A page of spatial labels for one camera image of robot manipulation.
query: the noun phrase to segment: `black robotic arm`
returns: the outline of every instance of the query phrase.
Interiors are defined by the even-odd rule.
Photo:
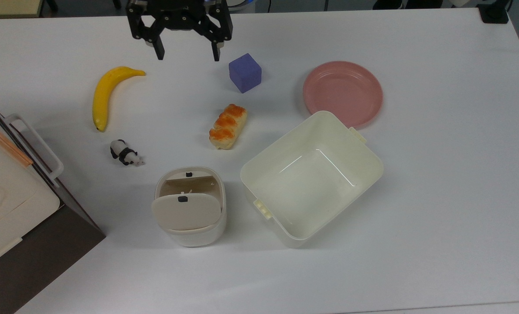
[[[163,29],[195,30],[211,41],[213,57],[219,61],[220,48],[232,38],[232,20],[226,0],[130,0],[126,14],[132,36],[153,44],[157,58],[164,58],[164,47],[160,40]],[[141,17],[149,14],[155,19],[145,26]],[[216,26],[209,17],[219,21]]]

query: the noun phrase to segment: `pink plate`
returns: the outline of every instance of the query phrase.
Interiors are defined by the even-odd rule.
[[[315,68],[303,87],[310,113],[326,110],[346,127],[367,125],[379,113],[383,91],[375,76],[358,64],[332,61]]]

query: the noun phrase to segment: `black device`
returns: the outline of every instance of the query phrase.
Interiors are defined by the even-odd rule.
[[[493,4],[479,4],[477,8],[486,24],[507,24],[509,18],[505,6],[510,0],[497,0]]]
[[[215,61],[219,61],[220,48],[232,38],[232,20],[226,0],[130,0],[126,14],[132,36],[153,44],[157,58],[164,58],[160,33],[169,30],[195,30],[210,42]],[[219,26],[209,17],[219,21]],[[151,15],[154,22],[145,26],[141,17]]]

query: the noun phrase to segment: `storage box handle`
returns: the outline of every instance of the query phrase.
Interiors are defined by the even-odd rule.
[[[5,123],[7,124],[11,124],[11,123],[14,123],[15,121],[17,120],[21,120],[22,123],[25,124],[25,126],[29,129],[29,131],[31,131],[31,133],[33,133],[34,137],[37,138],[37,140],[41,143],[42,147],[44,147],[44,149],[46,149],[48,151],[48,153],[50,154],[50,156],[54,159],[54,161],[56,161],[56,165],[58,166],[56,169],[54,169],[54,171],[51,171],[50,173],[48,173],[48,171],[46,171],[46,169],[44,167],[41,167],[42,171],[44,171],[44,173],[46,174],[46,176],[50,179],[50,180],[54,180],[56,179],[59,175],[62,174],[62,171],[64,171],[64,164],[62,163],[62,161],[60,159],[58,159],[58,156],[56,156],[56,154],[54,153],[54,151],[52,151],[52,149],[50,149],[50,147],[48,147],[48,145],[44,142],[44,140],[42,139],[42,137],[40,135],[38,135],[37,131],[34,130],[34,128],[28,124],[20,115],[18,115],[17,113],[13,113],[12,115],[8,115],[6,118],[3,119]]]
[[[265,205],[259,199],[256,199],[254,201],[254,205],[258,209],[258,211],[262,213],[265,219],[270,219],[271,217],[273,217],[269,209],[267,209],[267,207],[265,207]]]
[[[355,135],[355,137],[357,137],[357,139],[359,139],[363,144],[366,143],[366,139],[358,132],[355,130],[354,127],[349,127],[349,130]]]

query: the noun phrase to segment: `white plastic container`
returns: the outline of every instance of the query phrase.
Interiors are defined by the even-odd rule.
[[[319,111],[248,161],[240,179],[271,229],[297,248],[382,174],[365,139],[333,113]]]
[[[178,244],[211,244],[226,227],[224,184],[207,167],[170,171],[159,180],[151,209],[160,228]]]

